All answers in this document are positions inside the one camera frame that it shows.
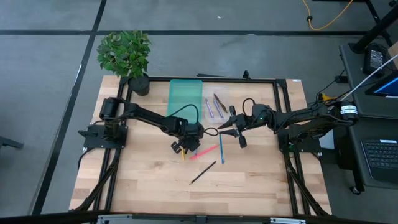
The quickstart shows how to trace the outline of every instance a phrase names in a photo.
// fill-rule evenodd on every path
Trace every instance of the wooden table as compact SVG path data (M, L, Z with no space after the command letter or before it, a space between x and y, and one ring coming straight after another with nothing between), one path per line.
M119 80L104 76L93 116L99 120L104 98L116 96ZM227 86L229 102L237 114L245 98L270 105L275 110L272 85L263 83L203 83L209 86ZM292 110L306 107L300 80L287 80ZM147 96L133 94L132 102L159 114L166 115L169 82L151 82ZM251 103L246 103L251 111ZM202 119L207 128L217 126ZM170 148L176 138L167 136L158 128L136 120L128 120L129 134L119 163L112 212L158 214L207 214L244 216L291 216L290 197L284 159L279 152L277 137L267 128L244 133L248 146L239 147L238 140L223 136L225 164L221 164L220 150L214 150L195 161L182 161L181 155ZM218 137L205 135L199 151L219 143ZM98 182L104 149L94 149L82 160L73 191L70 208L76 208ZM328 195L319 161L309 153L301 153L303 173L309 191L322 208L330 211ZM194 184L189 185L214 160L217 163ZM104 207L107 186L101 198ZM296 187L298 207L302 201Z

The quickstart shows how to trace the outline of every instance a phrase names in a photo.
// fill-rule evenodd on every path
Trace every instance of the green plastic tray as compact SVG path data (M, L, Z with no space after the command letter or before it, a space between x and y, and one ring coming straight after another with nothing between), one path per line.
M167 116L185 105L193 104L198 108L199 122L201 122L202 89L201 80L171 80ZM193 106L184 108L174 116L185 118L191 124L197 121L197 111Z

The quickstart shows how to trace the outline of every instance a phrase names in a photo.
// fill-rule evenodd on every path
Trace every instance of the pencil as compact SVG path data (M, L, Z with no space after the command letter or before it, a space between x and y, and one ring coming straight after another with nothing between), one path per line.
M208 169L210 169L210 167L212 167L214 164L216 164L216 162L217 161L214 161L212 164L210 164L210 166L208 166L203 172L201 172L193 181L191 181L191 183L189 184L189 185L191 185L191 184L193 184L197 179L199 179L199 177L201 176L201 175L203 175Z

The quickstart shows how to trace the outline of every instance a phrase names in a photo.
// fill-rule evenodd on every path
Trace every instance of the black desk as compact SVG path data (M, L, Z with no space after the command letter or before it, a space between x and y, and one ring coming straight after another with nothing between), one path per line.
M351 51L348 44L340 46L348 83L351 88L359 84L366 75L361 71L364 55ZM379 80L370 78L365 84ZM361 146L363 139L397 139L398 99L365 95L371 86L358 88L352 97L360 115L359 122L350 128L333 130L335 149L339 152L339 166L353 171L355 185L359 191L368 187L398 189L398 185L374 180L370 176L368 164Z

